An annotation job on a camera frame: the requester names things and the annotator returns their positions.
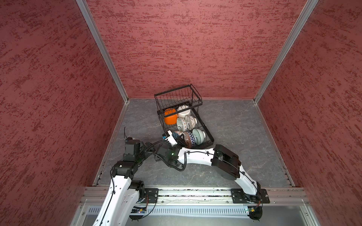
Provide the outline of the green white patterned bowl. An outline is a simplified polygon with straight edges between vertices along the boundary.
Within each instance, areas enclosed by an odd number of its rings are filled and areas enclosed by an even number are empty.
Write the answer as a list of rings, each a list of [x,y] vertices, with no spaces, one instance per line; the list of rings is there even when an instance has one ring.
[[[184,132],[188,130],[188,124],[184,118],[177,118],[176,125],[178,131]]]

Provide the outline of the orange patterned bowl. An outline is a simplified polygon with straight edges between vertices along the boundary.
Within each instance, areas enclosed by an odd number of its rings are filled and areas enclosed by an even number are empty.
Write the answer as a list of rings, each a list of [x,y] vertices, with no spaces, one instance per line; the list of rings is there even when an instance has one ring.
[[[184,139],[187,143],[187,148],[194,148],[195,145],[196,145],[196,140],[195,140],[195,137],[194,135],[189,132],[189,131],[185,131],[184,132]]]

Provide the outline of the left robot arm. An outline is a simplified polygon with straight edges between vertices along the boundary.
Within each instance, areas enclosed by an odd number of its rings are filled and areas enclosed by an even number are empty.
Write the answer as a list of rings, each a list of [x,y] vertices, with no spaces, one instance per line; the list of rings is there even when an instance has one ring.
[[[139,200],[146,197],[143,181],[133,181],[133,177],[150,154],[152,144],[139,140],[128,141],[125,153],[111,169],[108,193],[99,211],[95,226],[124,226]]]

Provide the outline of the red white patterned bowl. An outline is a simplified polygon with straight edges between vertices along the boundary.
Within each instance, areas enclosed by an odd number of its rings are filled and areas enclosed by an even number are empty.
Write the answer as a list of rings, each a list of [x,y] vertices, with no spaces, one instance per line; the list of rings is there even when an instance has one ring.
[[[198,124],[197,119],[192,115],[185,116],[185,121],[187,123],[188,130],[193,130]]]

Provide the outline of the pale green glazed bowl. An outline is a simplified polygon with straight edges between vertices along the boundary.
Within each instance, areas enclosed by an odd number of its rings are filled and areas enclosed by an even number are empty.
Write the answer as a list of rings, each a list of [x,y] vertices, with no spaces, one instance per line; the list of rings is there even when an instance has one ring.
[[[204,131],[195,128],[192,130],[192,134],[195,137],[195,143],[197,145],[201,145],[204,143],[206,139],[206,133]]]

